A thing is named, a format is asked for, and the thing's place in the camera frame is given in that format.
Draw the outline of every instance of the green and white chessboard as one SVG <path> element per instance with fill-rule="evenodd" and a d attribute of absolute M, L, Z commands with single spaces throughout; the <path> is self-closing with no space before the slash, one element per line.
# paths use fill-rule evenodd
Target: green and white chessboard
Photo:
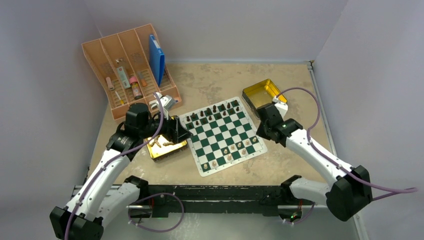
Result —
<path fill-rule="evenodd" d="M 202 177 L 264 154 L 268 150 L 264 140 L 256 136 L 257 129 L 240 98 L 233 97 L 214 105 L 179 116 L 183 126 L 193 133 L 188 145 Z"/>

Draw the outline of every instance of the vial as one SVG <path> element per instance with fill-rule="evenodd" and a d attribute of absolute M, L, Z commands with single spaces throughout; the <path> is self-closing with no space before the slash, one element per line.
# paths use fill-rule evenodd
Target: vial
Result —
<path fill-rule="evenodd" d="M 132 76 L 129 79 L 129 84 L 131 85 L 132 93 L 134 94 L 134 99 L 141 99 L 143 98 L 142 90 L 140 89 L 139 83 L 137 82 L 137 78 L 135 76 Z"/>

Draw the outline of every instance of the beige table surface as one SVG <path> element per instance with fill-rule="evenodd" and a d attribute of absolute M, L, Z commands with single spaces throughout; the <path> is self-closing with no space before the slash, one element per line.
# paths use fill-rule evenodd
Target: beige table surface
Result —
<path fill-rule="evenodd" d="M 172 115 L 181 115 L 233 97 L 242 99 L 242 90 L 265 79 L 271 79 L 280 90 L 303 87 L 314 92 L 313 83 L 304 64 L 167 64 L 182 97 L 183 106 L 173 109 Z M 292 90 L 284 94 L 287 98 L 286 118 L 294 118 L 304 128 L 315 120 L 317 107 L 305 92 Z M 242 101 L 256 127 L 259 120 Z M 112 119 L 110 108 L 106 109 L 97 138 L 90 175 L 99 163 L 102 152 L 115 132 L 117 124 Z M 329 148 L 324 123 L 312 130 L 311 135 L 325 148 Z M 129 166 L 119 175 L 115 184 L 122 184 L 134 175 L 150 184 L 187 185 L 279 185 L 293 175 L 309 180 L 324 180 L 302 158 L 279 144 L 265 140 L 268 152 L 232 167 L 201 177 L 190 149 L 171 155 L 162 161 L 153 162 L 147 148 L 141 149 Z"/>

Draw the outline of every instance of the white label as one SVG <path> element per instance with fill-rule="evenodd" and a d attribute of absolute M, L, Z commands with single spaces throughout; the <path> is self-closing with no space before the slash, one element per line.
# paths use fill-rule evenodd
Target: white label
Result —
<path fill-rule="evenodd" d="M 153 40 L 153 43 L 154 43 L 154 45 L 156 46 L 157 49 L 161 48 L 156 40 Z"/>

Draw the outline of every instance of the white wall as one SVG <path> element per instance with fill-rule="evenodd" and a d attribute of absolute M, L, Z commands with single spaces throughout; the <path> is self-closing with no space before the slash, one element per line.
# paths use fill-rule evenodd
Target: white wall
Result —
<path fill-rule="evenodd" d="M 103 36 L 152 23 L 174 61 L 309 61 L 347 0 L 85 0 Z"/>
<path fill-rule="evenodd" d="M 421 0 L 349 0 L 314 66 L 338 155 L 387 187 L 424 184 L 423 13 Z M 420 191 L 367 206 L 370 239 L 422 239 L 423 202 Z"/>
<path fill-rule="evenodd" d="M 0 1 L 0 239 L 53 239 L 81 184 L 106 97 L 81 43 L 100 34 L 83 0 Z"/>

